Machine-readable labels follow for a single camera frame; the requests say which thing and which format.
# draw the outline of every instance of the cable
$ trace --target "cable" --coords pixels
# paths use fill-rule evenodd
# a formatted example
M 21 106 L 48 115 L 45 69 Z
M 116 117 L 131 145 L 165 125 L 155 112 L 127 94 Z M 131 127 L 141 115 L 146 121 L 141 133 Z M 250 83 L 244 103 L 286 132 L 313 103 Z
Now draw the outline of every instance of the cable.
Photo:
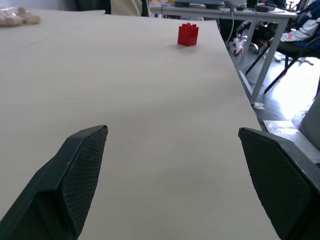
M 231 11 L 231 15 L 232 15 L 232 27 L 231 27 L 230 35 L 229 35 L 228 39 L 225 41 L 226 43 L 229 42 L 229 40 L 230 40 L 230 38 L 232 36 L 232 33 L 234 31 L 234 27 L 235 27 L 235 16 L 234 16 L 234 12 L 233 11 Z

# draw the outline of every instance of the desk leg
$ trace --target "desk leg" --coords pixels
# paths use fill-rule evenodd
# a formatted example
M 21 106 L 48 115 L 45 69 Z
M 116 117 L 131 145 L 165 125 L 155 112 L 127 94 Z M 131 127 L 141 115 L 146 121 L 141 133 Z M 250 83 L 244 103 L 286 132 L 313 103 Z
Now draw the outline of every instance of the desk leg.
M 252 37 L 254 35 L 254 32 L 255 32 L 255 28 L 256 28 L 256 23 L 257 21 L 256 20 L 253 20 L 251 22 L 251 25 L 250 25 L 250 29 L 249 29 L 249 32 L 248 32 L 248 37 L 246 39 L 246 43 L 242 49 L 242 56 L 241 56 L 241 62 L 240 64 L 237 66 L 238 69 L 241 69 L 244 62 L 245 62 L 245 59 L 247 57 L 247 53 L 248 53 L 248 50 L 249 50 L 249 47 L 250 47 L 250 44 L 251 44 L 251 40 L 252 40 Z
M 264 83 L 264 80 L 265 80 L 265 77 L 267 75 L 267 72 L 269 70 L 269 67 L 270 67 L 270 64 L 272 62 L 272 59 L 276 53 L 276 50 L 278 48 L 278 45 L 280 43 L 280 39 L 282 37 L 282 34 L 284 33 L 285 29 L 286 29 L 286 26 L 287 26 L 287 23 L 288 23 L 289 19 L 283 19 L 281 22 L 279 22 L 278 24 L 278 27 L 276 29 L 276 32 L 275 32 L 275 35 L 273 37 L 273 40 L 272 40 L 272 44 L 269 48 L 269 52 L 264 60 L 264 64 L 263 64 L 263 67 L 261 69 L 261 72 L 259 74 L 259 77 L 258 77 L 258 80 L 256 81 L 256 85 L 255 85 L 255 88 L 253 90 L 253 93 L 251 95 L 251 98 L 250 98 L 250 103 L 251 104 L 254 104 L 258 95 L 259 95 L 259 92 L 261 90 L 261 87 L 262 87 L 262 84 Z

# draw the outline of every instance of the white table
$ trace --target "white table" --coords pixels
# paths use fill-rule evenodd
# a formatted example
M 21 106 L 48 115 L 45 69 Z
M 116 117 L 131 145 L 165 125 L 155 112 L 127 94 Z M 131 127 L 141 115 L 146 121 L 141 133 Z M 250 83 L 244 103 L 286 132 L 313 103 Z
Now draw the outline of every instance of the white table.
M 237 136 L 259 124 L 215 24 L 182 47 L 177 20 L 40 15 L 0 28 L 0 217 L 65 138 L 107 124 L 80 240 L 279 239 Z
M 177 15 L 177 16 L 195 16 L 195 17 L 205 17 L 213 19 L 232 19 L 232 14 L 229 8 L 219 8 L 219 9 L 206 9 L 202 5 L 190 5 L 190 7 L 175 7 L 175 6 L 160 6 L 152 5 L 150 6 L 151 12 L 154 14 L 163 14 L 163 15 Z M 272 62 L 273 56 L 277 50 L 282 34 L 285 31 L 285 28 L 288 24 L 290 18 L 295 19 L 297 17 L 296 13 L 292 12 L 279 12 L 279 13 L 269 13 L 269 12 L 256 12 L 252 10 L 244 11 L 234 11 L 235 20 L 250 20 L 251 26 L 247 36 L 247 42 L 242 50 L 242 59 L 241 63 L 237 66 L 239 72 L 240 80 L 247 89 L 247 94 L 249 96 L 250 102 L 254 104 L 256 101 L 261 87 L 264 83 L 265 77 L 267 75 L 268 69 Z M 269 48 L 269 52 L 264 61 L 263 67 L 257 78 L 254 89 L 250 86 L 245 74 L 242 71 L 243 63 L 245 62 L 248 49 L 252 40 L 252 36 L 255 31 L 255 26 L 257 22 L 272 22 L 278 23 L 277 30 L 275 32 L 272 44 Z

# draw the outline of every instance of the floor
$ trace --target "floor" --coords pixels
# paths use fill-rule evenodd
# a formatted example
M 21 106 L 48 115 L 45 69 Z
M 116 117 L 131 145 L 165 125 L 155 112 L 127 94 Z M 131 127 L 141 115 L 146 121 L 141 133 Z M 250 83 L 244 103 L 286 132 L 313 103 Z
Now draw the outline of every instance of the floor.
M 257 57 L 256 53 L 249 51 L 243 65 L 244 72 Z M 234 65 L 240 62 L 240 58 L 241 56 L 231 56 Z M 266 95 L 263 95 L 263 91 L 285 67 L 284 60 L 281 62 L 272 61 L 257 99 L 257 102 L 264 104 L 265 109 L 254 108 L 259 120 L 291 120 L 296 127 L 300 126 L 301 120 L 313 102 L 320 76 L 320 60 L 317 58 L 308 58 L 308 60 L 313 63 L 313 66 L 306 62 L 296 62 L 287 74 Z M 257 82 L 263 62 L 264 58 L 247 75 L 252 86 Z

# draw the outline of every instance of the red lego brick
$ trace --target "red lego brick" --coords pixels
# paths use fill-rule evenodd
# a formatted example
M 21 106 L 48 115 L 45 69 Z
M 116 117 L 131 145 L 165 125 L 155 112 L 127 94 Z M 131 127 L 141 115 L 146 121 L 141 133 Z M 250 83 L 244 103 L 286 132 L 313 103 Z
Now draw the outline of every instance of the red lego brick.
M 184 23 L 179 26 L 178 44 L 186 47 L 197 44 L 199 27 L 196 24 Z

